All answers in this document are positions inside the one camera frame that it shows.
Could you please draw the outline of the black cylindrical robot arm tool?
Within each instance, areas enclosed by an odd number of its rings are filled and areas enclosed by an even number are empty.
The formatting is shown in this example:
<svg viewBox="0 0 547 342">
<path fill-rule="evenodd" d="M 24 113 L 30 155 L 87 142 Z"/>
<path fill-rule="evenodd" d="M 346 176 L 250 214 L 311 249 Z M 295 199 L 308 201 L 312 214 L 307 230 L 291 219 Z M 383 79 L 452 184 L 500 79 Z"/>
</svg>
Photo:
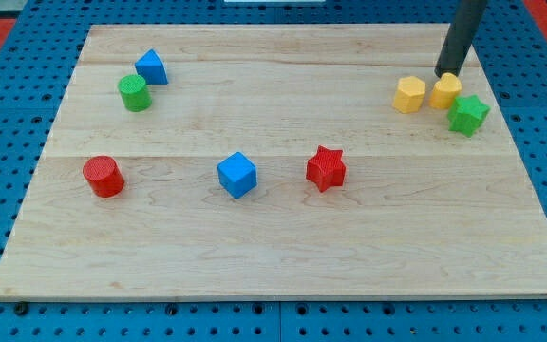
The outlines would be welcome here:
<svg viewBox="0 0 547 342">
<path fill-rule="evenodd" d="M 460 0 L 443 42 L 434 72 L 460 74 L 467 53 L 479 28 L 488 0 Z"/>
</svg>

